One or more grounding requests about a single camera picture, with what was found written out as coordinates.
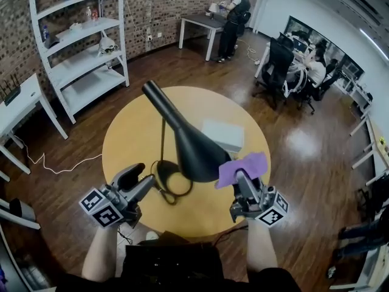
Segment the round wooden table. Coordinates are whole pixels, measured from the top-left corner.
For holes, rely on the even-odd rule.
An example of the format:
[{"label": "round wooden table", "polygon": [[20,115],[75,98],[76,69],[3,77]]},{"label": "round wooden table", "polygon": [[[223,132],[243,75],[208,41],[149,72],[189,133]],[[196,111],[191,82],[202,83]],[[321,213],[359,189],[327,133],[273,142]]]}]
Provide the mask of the round wooden table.
[{"label": "round wooden table", "polygon": [[[201,130],[204,119],[213,119],[244,127],[244,148],[239,158],[250,152],[265,152],[270,177],[270,153],[266,139],[254,119],[232,100],[206,89],[175,86],[164,89],[182,115]],[[162,118],[151,102],[142,95],[125,106],[112,121],[103,144],[103,171],[107,183],[124,168],[142,162],[142,175],[150,174],[152,163],[160,158]],[[177,163],[174,134],[166,126],[164,159]],[[169,179],[176,193],[188,189],[188,180],[179,173]],[[139,203],[140,222],[159,232],[170,231],[182,237],[205,237],[233,227],[229,208],[234,200],[233,188],[215,189],[215,182],[193,183],[192,192],[179,198],[177,205],[165,202],[152,188]]]}]

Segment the white shelf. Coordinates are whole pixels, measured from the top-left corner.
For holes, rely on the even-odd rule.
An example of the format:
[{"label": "white shelf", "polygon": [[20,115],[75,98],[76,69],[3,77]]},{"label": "white shelf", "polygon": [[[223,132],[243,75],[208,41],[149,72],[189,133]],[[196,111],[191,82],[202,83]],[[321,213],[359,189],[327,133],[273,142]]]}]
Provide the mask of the white shelf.
[{"label": "white shelf", "polygon": [[81,1],[84,1],[84,0],[65,0],[64,2],[56,4],[55,6],[49,7],[45,11],[42,11],[41,13],[38,13],[37,17],[38,17],[38,19],[44,18],[45,16],[47,16],[47,15],[49,15],[49,14],[55,12],[55,11],[61,10],[61,9],[65,8],[65,7],[68,7],[68,6],[70,6],[72,4],[75,4],[75,3],[79,3]]},{"label": "white shelf", "polygon": [[68,86],[62,94],[71,113],[75,114],[125,80],[118,72],[102,66]]},{"label": "white shelf", "polygon": [[87,36],[93,35],[94,33],[101,32],[102,30],[118,26],[120,21],[117,19],[101,17],[96,21],[88,21],[82,24],[82,29],[71,32],[70,29],[65,30],[57,35],[59,43],[47,49],[45,51],[46,57],[53,55],[64,47],[75,43]]},{"label": "white shelf", "polygon": [[56,78],[54,86],[57,89],[61,89],[74,79],[81,77],[83,74],[91,71],[92,69],[113,60],[120,56],[122,51],[118,50],[109,55],[98,54],[98,44],[87,48],[86,50],[68,58],[62,63],[56,65],[52,69],[53,76]]}]

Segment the white wall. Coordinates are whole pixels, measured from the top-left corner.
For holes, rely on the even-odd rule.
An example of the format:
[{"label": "white wall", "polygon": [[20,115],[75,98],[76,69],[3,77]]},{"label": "white wall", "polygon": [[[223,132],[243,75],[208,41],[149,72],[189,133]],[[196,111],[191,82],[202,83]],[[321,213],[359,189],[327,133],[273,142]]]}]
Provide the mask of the white wall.
[{"label": "white wall", "polygon": [[[373,95],[372,119],[389,142],[389,67],[370,42],[338,14],[315,0],[268,0],[258,30],[270,37],[284,32],[289,16],[317,30],[349,55],[364,71],[361,82]],[[374,159],[376,172],[384,165]]]}]

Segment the white shirt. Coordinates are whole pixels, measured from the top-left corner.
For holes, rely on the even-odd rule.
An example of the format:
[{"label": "white shirt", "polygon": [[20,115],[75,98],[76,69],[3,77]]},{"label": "white shirt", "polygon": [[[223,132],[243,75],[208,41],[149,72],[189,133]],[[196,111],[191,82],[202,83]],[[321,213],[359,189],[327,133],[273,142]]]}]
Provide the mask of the white shirt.
[{"label": "white shirt", "polygon": [[242,2],[242,0],[233,0],[232,3],[234,3],[235,5],[238,5]]},{"label": "white shirt", "polygon": [[319,61],[312,61],[307,64],[309,68],[308,77],[315,81],[315,84],[312,84],[314,88],[317,88],[322,84],[324,77],[326,76],[326,68]]}]

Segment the ceiling light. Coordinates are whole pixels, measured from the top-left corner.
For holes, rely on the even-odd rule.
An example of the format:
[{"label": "ceiling light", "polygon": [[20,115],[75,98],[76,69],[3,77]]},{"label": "ceiling light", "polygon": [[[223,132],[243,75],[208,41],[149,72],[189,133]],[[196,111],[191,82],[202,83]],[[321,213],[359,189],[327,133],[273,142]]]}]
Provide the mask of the ceiling light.
[{"label": "ceiling light", "polygon": [[371,39],[367,33],[365,33],[362,29],[359,29],[360,32],[363,33],[363,35],[369,39],[369,41],[376,47],[376,49],[387,59],[387,61],[389,61],[389,58],[385,55],[385,53],[383,52],[383,50],[381,50],[381,48],[373,41],[373,39]]}]

